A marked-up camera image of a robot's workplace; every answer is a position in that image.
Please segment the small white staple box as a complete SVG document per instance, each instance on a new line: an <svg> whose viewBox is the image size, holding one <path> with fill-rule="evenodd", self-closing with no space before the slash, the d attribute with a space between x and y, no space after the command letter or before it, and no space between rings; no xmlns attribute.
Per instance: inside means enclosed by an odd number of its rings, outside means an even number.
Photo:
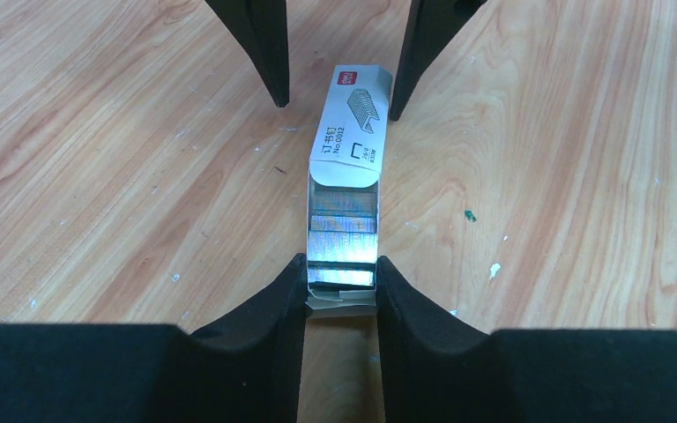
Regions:
<svg viewBox="0 0 677 423"><path fill-rule="evenodd" d="M309 155L314 182L365 189L380 181L391 81L377 64L335 67Z"/></svg>

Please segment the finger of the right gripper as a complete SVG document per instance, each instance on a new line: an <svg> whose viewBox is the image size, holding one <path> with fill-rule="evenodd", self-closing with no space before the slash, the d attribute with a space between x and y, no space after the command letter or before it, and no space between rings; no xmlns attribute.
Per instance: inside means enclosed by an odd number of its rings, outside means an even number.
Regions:
<svg viewBox="0 0 677 423"><path fill-rule="evenodd" d="M400 119L422 75L486 0L412 0L389 117Z"/></svg>
<svg viewBox="0 0 677 423"><path fill-rule="evenodd" d="M289 102L286 0L206 0L255 66L276 107Z"/></svg>

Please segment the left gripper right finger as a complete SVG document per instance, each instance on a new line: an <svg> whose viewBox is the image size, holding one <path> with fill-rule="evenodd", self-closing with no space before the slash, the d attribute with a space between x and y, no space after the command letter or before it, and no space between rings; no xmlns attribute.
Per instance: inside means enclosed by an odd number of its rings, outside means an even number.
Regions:
<svg viewBox="0 0 677 423"><path fill-rule="evenodd" d="M677 330L484 333L377 263L389 422L677 422Z"/></svg>

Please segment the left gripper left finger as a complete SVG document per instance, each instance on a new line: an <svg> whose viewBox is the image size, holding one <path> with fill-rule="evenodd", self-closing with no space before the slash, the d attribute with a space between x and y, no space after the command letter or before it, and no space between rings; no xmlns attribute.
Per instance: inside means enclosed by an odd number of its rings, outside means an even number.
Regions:
<svg viewBox="0 0 677 423"><path fill-rule="evenodd" d="M0 323L0 422L293 422L306 258L217 320Z"/></svg>

